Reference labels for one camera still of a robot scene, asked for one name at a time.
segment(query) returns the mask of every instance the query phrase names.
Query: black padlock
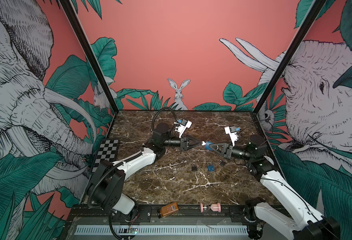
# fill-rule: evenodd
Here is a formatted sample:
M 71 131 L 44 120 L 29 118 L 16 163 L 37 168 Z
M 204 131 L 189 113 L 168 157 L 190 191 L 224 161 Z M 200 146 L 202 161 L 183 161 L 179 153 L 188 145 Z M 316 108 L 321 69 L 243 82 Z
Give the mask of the black padlock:
M 197 166 L 195 163 L 192 163 L 192 172 L 196 172 L 197 171 Z
M 225 165 L 226 165 L 226 162 L 223 161 L 223 160 L 218 160 L 218 164 L 220 164 L 221 166 L 225 166 Z

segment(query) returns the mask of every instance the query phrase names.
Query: black frame post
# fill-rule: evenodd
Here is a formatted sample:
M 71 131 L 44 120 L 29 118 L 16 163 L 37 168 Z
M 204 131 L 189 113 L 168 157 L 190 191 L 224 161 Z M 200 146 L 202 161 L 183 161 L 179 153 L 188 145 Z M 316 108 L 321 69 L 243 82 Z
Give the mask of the black frame post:
M 296 50 L 300 46 L 301 42 L 303 41 L 305 35 L 309 31 L 310 27 L 312 26 L 313 22 L 316 20 L 317 15 L 322 9 L 322 6 L 325 4 L 326 0 L 315 0 L 313 6 L 309 10 L 306 18 L 304 19 L 302 25 L 297 31 L 296 36 L 292 43 L 290 44 L 286 54 L 284 55 L 283 59 L 281 60 L 279 66 L 274 72 L 272 79 L 269 81 L 263 95 L 258 101 L 256 107 L 253 109 L 253 113 L 258 114 L 262 105 L 265 103 L 266 99 L 268 98 L 269 94 L 271 93 L 274 86 L 277 84 L 277 81 L 280 79 L 281 75 L 283 74 L 286 66 L 288 65 L 289 61 L 292 59 L 293 55 L 295 54 Z
M 89 60 L 89 63 L 93 71 L 95 72 L 97 80 L 100 82 L 100 85 L 102 86 L 104 93 L 106 94 L 109 104 L 111 105 L 111 108 L 114 112 L 114 116 L 116 116 L 116 114 L 119 112 L 119 109 L 117 108 L 117 105 L 112 97 L 112 94 L 109 90 L 109 86 L 106 84 L 103 72 L 100 69 L 100 65 L 97 62 L 95 55 L 93 54 L 92 47 L 89 44 L 87 36 L 85 35 L 83 28 L 77 18 L 77 14 L 73 9 L 70 0 L 60 0 L 60 3 L 63 7 L 65 14 L 67 15 L 69 22 L 71 23 L 73 31 L 75 32 L 77 39 L 80 42 L 80 45 L 83 48 L 83 51 L 85 52 L 85 56 Z

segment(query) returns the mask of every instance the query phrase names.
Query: padlock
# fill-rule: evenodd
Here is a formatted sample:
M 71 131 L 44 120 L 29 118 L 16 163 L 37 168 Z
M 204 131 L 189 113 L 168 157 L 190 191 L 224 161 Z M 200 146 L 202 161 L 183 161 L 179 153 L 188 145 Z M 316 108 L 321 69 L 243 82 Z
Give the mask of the padlock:
M 196 172 L 197 171 L 197 166 L 195 163 L 192 163 L 192 172 Z
M 208 172 L 213 172 L 215 170 L 215 167 L 211 162 L 208 162 Z
M 218 162 L 218 164 L 220 164 L 221 166 L 225 166 L 225 165 L 226 165 L 226 161 L 218 160 L 217 162 Z

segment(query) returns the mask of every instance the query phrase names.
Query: coral wallpaper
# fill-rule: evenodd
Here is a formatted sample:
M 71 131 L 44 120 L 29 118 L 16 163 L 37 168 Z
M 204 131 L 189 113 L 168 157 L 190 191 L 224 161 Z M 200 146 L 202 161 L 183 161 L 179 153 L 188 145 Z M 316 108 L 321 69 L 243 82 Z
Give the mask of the coral wallpaper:
M 326 2 L 259 118 L 289 184 L 352 240 L 352 0 Z
M 299 1 L 72 2 L 91 43 L 115 41 L 116 75 L 104 75 L 120 109 L 251 111 L 266 87 L 260 76 L 297 31 Z
M 1 240 L 60 235 L 113 119 L 99 86 L 57 2 L 0 0 Z

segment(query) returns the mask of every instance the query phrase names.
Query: slotted plastic strip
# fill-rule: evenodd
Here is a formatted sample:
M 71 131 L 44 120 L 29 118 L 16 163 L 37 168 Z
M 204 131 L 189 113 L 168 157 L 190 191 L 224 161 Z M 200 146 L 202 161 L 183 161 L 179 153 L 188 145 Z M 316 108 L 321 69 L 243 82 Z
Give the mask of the slotted plastic strip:
M 196 225 L 133 225 L 131 228 L 138 229 L 137 235 L 248 235 L 246 226 L 196 226 Z M 124 233 L 128 231 L 128 225 L 114 225 L 113 229 L 121 236 L 133 235 Z M 112 235 L 108 225 L 77 225 L 75 235 Z

